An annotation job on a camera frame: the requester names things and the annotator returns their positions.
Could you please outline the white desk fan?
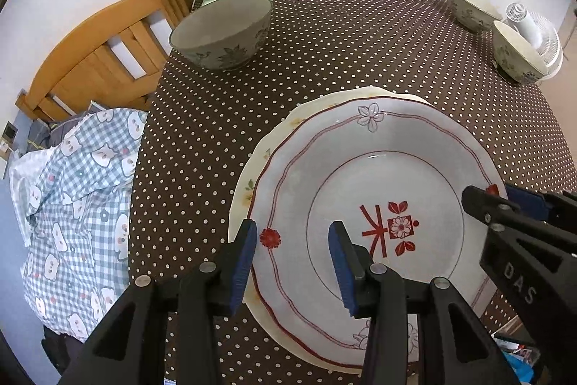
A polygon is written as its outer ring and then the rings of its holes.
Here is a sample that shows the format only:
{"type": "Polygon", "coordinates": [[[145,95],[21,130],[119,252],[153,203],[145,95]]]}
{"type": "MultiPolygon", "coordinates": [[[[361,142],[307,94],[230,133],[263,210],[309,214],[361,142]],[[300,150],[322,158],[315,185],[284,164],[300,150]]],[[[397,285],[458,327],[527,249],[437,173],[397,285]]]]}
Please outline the white desk fan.
{"type": "Polygon", "coordinates": [[[547,73],[544,80],[555,77],[563,62],[562,46],[555,26],[521,2],[508,4],[506,17],[506,24],[528,41],[545,62],[547,73]]]}

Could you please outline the red patterned white plate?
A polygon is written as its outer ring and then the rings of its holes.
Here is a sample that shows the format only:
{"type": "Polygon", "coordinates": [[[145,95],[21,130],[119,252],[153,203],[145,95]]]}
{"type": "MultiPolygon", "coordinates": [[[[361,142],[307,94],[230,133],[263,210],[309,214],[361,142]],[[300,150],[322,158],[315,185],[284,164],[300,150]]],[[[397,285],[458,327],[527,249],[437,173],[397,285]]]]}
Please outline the red patterned white plate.
{"type": "Polygon", "coordinates": [[[506,193],[488,152],[425,102],[353,99],[319,111],[273,151],[256,182],[253,280],[277,326],[319,359],[360,367],[369,324],[342,303],[331,223],[406,279],[444,276],[477,312],[485,226],[463,211],[468,185],[506,193]]]}

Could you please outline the beige cabinet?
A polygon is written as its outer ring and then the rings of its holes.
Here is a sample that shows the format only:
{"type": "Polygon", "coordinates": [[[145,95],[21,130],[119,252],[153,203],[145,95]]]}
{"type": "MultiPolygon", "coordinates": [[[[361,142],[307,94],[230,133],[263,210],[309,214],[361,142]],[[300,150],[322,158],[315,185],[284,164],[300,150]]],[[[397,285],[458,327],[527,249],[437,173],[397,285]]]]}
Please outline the beige cabinet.
{"type": "Polygon", "coordinates": [[[567,45],[576,29],[576,0],[571,0],[566,14],[559,28],[559,40],[562,45],[562,55],[567,61],[567,45]]]}

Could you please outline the yellow floral plate top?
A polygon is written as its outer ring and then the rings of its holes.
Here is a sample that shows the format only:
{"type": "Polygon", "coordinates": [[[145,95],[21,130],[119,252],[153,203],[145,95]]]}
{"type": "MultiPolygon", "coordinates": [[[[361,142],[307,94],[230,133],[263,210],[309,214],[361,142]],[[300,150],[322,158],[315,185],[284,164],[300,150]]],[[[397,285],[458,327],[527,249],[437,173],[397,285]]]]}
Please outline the yellow floral plate top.
{"type": "MultiPolygon", "coordinates": [[[[338,91],[309,102],[304,102],[304,104],[297,105],[297,107],[294,108],[281,123],[264,136],[256,145],[250,159],[243,166],[243,171],[239,176],[229,211],[228,239],[232,239],[233,236],[236,236],[238,230],[234,225],[242,222],[243,219],[250,215],[250,205],[253,200],[256,182],[268,163],[271,154],[302,121],[319,111],[331,108],[334,105],[339,105],[342,102],[378,96],[397,97],[399,99],[416,102],[423,101],[422,98],[416,95],[397,95],[375,86],[338,91]]],[[[259,326],[276,343],[278,343],[279,346],[283,347],[283,349],[287,350],[291,355],[297,356],[298,359],[304,360],[306,363],[314,364],[316,367],[332,370],[334,372],[355,375],[361,372],[360,367],[341,367],[336,364],[331,364],[326,360],[319,359],[313,354],[307,352],[303,346],[297,343],[296,340],[290,338],[290,336],[284,332],[280,326],[276,325],[272,314],[267,311],[266,306],[260,299],[252,277],[248,279],[243,302],[246,304],[257,323],[259,323],[259,326]]]]}

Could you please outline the floral bowl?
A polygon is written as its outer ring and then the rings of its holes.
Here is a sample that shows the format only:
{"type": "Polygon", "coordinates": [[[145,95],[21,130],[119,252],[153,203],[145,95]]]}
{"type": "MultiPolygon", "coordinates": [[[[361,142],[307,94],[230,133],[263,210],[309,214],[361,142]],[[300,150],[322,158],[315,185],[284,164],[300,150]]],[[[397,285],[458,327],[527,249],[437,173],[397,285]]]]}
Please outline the floral bowl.
{"type": "Polygon", "coordinates": [[[548,68],[536,49],[516,30],[503,21],[494,21],[493,52],[498,65],[521,85],[543,79],[548,68]]]}
{"type": "Polygon", "coordinates": [[[488,0],[449,0],[458,23],[478,33],[490,30],[501,14],[488,0]]]}
{"type": "Polygon", "coordinates": [[[246,64],[265,44],[271,0],[217,0],[185,17],[169,43],[198,67],[229,70],[246,64]]]}

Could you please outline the wooden chair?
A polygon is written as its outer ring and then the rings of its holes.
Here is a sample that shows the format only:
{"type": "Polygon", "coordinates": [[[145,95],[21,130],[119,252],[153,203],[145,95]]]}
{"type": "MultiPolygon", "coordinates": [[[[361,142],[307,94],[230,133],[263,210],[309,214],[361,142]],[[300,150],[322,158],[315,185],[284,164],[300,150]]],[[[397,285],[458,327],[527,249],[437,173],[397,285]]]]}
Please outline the wooden chair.
{"type": "Polygon", "coordinates": [[[148,110],[168,57],[147,18],[175,28],[188,0],[120,0],[91,15],[48,55],[16,107],[30,119],[64,120],[88,109],[148,110]]]}

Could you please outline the blue checkered cloth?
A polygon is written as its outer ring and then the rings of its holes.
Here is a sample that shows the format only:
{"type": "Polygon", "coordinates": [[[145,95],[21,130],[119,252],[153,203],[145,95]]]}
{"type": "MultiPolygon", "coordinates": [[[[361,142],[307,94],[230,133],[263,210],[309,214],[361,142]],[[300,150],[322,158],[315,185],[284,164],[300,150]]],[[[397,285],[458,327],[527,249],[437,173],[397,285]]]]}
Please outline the blue checkered cloth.
{"type": "Polygon", "coordinates": [[[129,284],[129,214],[146,112],[83,116],[9,170],[26,246],[23,295],[50,330],[85,341],[129,284]]]}

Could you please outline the brown polka dot tablecloth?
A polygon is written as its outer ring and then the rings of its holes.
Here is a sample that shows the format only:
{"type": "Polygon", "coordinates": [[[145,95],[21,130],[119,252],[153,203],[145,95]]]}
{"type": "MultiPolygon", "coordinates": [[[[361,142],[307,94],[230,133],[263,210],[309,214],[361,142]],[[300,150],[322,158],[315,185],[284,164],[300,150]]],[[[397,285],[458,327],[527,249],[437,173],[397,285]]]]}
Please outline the brown polka dot tablecloth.
{"type": "Polygon", "coordinates": [[[445,0],[275,0],[267,41],[245,67],[208,71],[169,56],[135,171],[130,276],[174,279],[211,258],[260,139],[297,105],[367,85],[455,119],[506,182],[576,188],[566,127],[541,89],[500,75],[490,36],[463,29],[445,0]]]}

